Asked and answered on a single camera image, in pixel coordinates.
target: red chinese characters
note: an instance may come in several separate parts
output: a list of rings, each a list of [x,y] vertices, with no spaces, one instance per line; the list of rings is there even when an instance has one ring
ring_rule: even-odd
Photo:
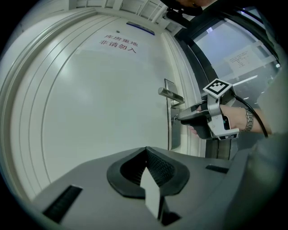
[[[125,43],[128,43],[128,44],[134,45],[134,46],[138,46],[138,44],[136,42],[133,42],[133,41],[130,42],[128,39],[122,39],[120,37],[114,37],[112,35],[106,35],[105,38],[113,39],[113,40],[115,40],[115,42],[114,41],[102,40],[102,41],[99,42],[101,45],[108,45],[108,46],[111,46],[113,48],[119,48],[119,49],[123,49],[123,50],[127,50],[127,51],[131,51],[131,52],[137,53],[133,48],[130,48],[127,45],[124,45],[124,44],[119,44],[116,41],[122,41],[122,42],[125,42]]]

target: metal watch band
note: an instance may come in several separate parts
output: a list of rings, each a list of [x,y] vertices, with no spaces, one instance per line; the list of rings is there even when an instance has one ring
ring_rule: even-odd
[[[251,129],[253,128],[253,114],[250,112],[250,110],[248,108],[246,109],[246,118],[247,118],[247,125],[246,128],[244,129],[245,132],[249,132],[251,131]]]

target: black cable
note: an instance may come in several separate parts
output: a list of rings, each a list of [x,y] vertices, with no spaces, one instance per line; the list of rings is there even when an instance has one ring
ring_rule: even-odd
[[[264,136],[268,137],[268,133],[266,131],[266,128],[265,128],[263,122],[261,121],[260,117],[258,116],[258,114],[255,112],[255,110],[246,101],[244,101],[241,97],[238,97],[232,90],[231,90],[231,92],[232,92],[232,95],[236,98],[237,101],[243,103],[251,111],[251,113],[253,113],[254,117],[259,122],[259,125],[262,128]]]

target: silver door handle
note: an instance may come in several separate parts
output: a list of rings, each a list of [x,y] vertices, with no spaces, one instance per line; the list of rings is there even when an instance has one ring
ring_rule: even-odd
[[[184,100],[183,97],[181,97],[180,95],[178,95],[178,94],[176,94],[176,93],[174,93],[174,92],[172,92],[172,91],[170,91],[170,90],[168,90],[166,88],[163,88],[163,87],[159,88],[158,89],[158,94],[162,95],[164,97],[167,97],[167,98],[169,98],[171,100],[179,102],[179,103],[177,103],[175,105],[172,105],[171,107],[179,106],[179,105],[182,105],[182,104],[185,103],[185,100]]]

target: black slot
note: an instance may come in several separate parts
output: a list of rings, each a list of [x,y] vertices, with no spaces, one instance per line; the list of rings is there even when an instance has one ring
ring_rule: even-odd
[[[159,211],[158,211],[157,219],[164,226],[167,226],[167,225],[172,224],[173,222],[181,219],[181,217],[177,213],[169,211],[169,208],[167,206],[165,198],[162,196],[160,198],[160,204],[159,204]]]
[[[216,171],[216,172],[219,172],[219,173],[227,173],[228,172],[228,168],[224,168],[224,167],[220,167],[220,166],[216,166],[216,165],[207,165],[206,166],[207,169],[210,169],[212,171]]]
[[[59,223],[68,209],[71,207],[82,188],[69,186],[44,212],[43,214]]]
[[[145,199],[140,183],[146,167],[162,196],[180,193],[189,180],[190,173],[185,165],[151,147],[138,149],[114,162],[107,170],[107,180],[122,196]]]

